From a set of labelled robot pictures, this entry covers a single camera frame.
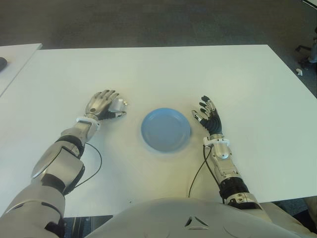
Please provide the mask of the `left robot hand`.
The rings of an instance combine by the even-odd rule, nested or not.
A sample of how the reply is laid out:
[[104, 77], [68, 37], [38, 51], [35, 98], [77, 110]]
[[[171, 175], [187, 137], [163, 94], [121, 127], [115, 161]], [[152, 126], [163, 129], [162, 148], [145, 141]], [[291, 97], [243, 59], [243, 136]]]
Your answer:
[[115, 90], [104, 90], [97, 92], [89, 101], [85, 108], [84, 116], [94, 120], [114, 119], [126, 115], [126, 112], [112, 112], [110, 106], [119, 93]]

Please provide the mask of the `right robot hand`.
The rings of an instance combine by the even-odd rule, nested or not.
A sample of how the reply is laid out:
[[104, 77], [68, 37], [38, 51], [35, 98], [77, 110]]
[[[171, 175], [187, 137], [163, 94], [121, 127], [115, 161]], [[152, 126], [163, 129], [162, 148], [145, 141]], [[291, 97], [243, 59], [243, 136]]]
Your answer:
[[202, 101], [199, 102], [199, 105], [201, 106], [200, 112], [202, 112], [204, 116], [196, 110], [192, 110], [194, 119], [208, 131], [209, 135], [222, 134], [221, 119], [215, 104], [206, 95], [204, 95], [201, 100]]

